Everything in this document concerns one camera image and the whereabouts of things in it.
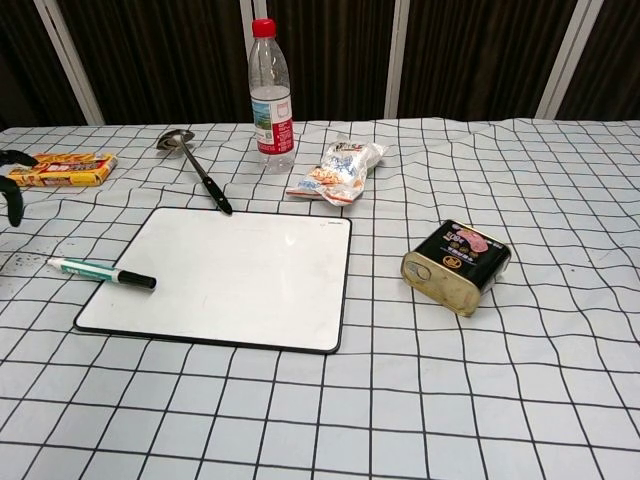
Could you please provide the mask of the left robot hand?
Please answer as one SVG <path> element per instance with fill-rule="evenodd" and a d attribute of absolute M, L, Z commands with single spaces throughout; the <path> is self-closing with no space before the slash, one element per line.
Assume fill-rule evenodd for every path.
<path fill-rule="evenodd" d="M 2 150 L 1 166 L 18 164 L 25 167 L 34 167 L 37 160 L 30 155 L 18 150 Z M 1 194 L 7 201 L 7 217 L 12 227 L 18 227 L 23 218 L 24 202 L 18 184 L 5 176 L 1 176 Z"/>

